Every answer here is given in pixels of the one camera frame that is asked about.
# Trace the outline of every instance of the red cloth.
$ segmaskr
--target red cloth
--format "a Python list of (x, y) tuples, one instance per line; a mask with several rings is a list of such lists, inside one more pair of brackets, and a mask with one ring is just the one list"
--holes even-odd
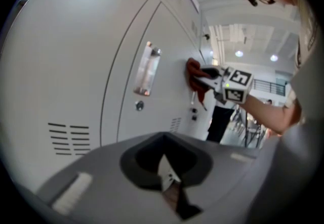
[(189, 75), (189, 85), (193, 91), (196, 91), (198, 93), (198, 100), (202, 104), (204, 104), (205, 99), (205, 93), (209, 90), (209, 87), (201, 82), (199, 82), (194, 77), (208, 77), (210, 78), (210, 75), (203, 72), (200, 69), (200, 63), (197, 60), (194, 60), (193, 58), (188, 59), (187, 65), (186, 65), (186, 71)]

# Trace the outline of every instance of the railing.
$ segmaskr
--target railing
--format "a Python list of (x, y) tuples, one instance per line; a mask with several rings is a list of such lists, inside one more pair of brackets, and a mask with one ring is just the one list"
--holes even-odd
[(258, 91), (268, 92), (279, 96), (286, 96), (286, 87), (284, 85), (276, 83), (254, 79), (252, 88)]

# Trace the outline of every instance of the ceiling light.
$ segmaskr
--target ceiling light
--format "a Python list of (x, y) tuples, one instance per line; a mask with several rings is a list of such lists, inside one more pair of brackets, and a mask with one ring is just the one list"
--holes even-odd
[(277, 55), (272, 55), (270, 60), (275, 62), (275, 61), (278, 60), (278, 56)]
[(237, 57), (242, 57), (242, 56), (243, 56), (243, 52), (241, 52), (241, 51), (237, 51), (237, 52), (235, 52), (235, 55), (236, 55)]

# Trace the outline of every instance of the black pants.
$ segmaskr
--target black pants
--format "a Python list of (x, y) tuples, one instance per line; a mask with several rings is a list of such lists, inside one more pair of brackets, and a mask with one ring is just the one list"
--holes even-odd
[(215, 106), (212, 124), (208, 130), (208, 141), (217, 143), (221, 142), (233, 112), (233, 109), (226, 109)]

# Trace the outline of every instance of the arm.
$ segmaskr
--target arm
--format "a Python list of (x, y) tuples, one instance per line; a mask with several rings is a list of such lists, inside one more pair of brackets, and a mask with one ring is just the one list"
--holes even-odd
[(289, 108), (277, 107), (264, 104), (249, 95), (247, 101), (241, 107), (250, 113), (259, 123), (274, 130), (276, 133), (282, 134), (300, 120), (301, 108), (297, 100), (295, 101)]

